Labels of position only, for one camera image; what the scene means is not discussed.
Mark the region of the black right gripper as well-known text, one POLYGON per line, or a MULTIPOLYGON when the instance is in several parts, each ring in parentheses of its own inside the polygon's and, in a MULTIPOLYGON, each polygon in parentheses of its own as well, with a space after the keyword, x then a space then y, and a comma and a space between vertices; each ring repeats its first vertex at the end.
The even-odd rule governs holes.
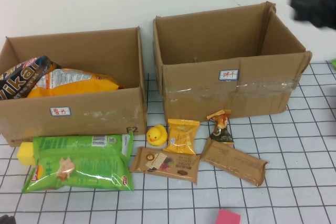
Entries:
POLYGON ((316 28, 335 29, 335 0, 289 0, 292 18, 316 28))

